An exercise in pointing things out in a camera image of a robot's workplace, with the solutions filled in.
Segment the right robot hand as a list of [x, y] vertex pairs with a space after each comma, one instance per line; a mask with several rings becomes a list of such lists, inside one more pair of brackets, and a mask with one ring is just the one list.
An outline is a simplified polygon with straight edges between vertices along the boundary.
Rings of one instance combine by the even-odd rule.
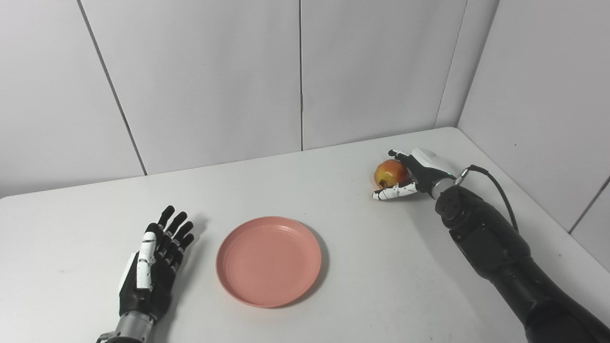
[[401, 165], [404, 177], [399, 177], [393, 183], [383, 181], [380, 189], [372, 193], [374, 200], [407, 197], [416, 192], [438, 198], [445, 189], [455, 184], [456, 173], [444, 159], [430, 150], [414, 148], [410, 153], [405, 153], [390, 149], [388, 155]]

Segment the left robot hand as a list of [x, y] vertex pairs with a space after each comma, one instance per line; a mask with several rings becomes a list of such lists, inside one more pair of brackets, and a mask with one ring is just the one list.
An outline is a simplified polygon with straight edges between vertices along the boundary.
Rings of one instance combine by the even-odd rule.
[[120, 316], [135, 311], [157, 323], [169, 311], [177, 272], [195, 239], [194, 224], [187, 218], [186, 212], [176, 213], [169, 205], [147, 226], [119, 291]]

